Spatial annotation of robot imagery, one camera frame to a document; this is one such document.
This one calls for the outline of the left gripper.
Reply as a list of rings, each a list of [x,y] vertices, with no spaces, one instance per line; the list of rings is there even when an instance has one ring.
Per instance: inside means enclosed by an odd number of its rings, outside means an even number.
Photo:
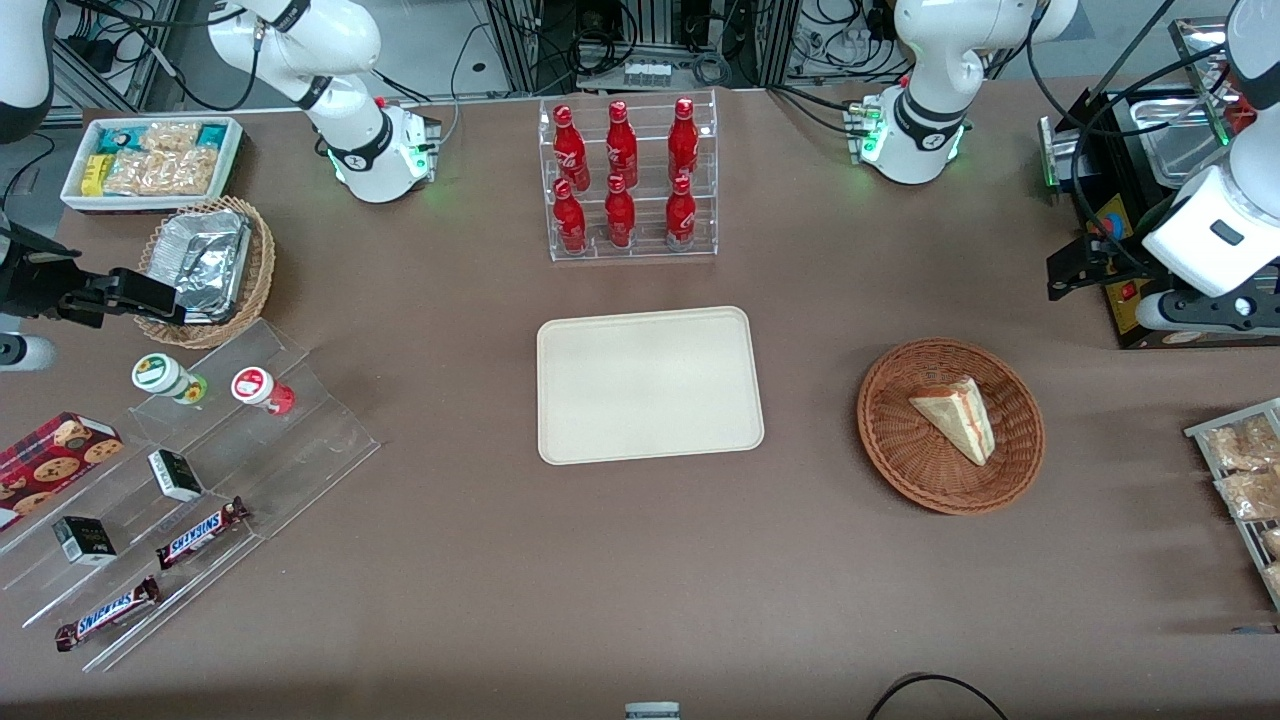
[[[1108,232],[1087,231],[1085,254],[1053,254],[1046,259],[1046,293],[1056,302],[1069,293],[1115,281],[1144,277],[1144,264]],[[1137,320],[1152,331],[1198,331],[1220,334],[1277,334],[1279,296],[1233,292],[1208,297],[1162,292],[1143,299]]]

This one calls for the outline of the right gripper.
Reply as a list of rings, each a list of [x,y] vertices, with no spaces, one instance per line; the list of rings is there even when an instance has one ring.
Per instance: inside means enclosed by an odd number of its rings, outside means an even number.
[[[86,274],[76,264],[81,251],[68,249],[23,225],[3,227],[1,305],[4,316],[68,320],[100,329],[109,315],[136,315],[166,324],[186,324],[177,290],[142,273],[113,268]],[[4,372],[35,372],[52,365],[49,340],[4,331]]]

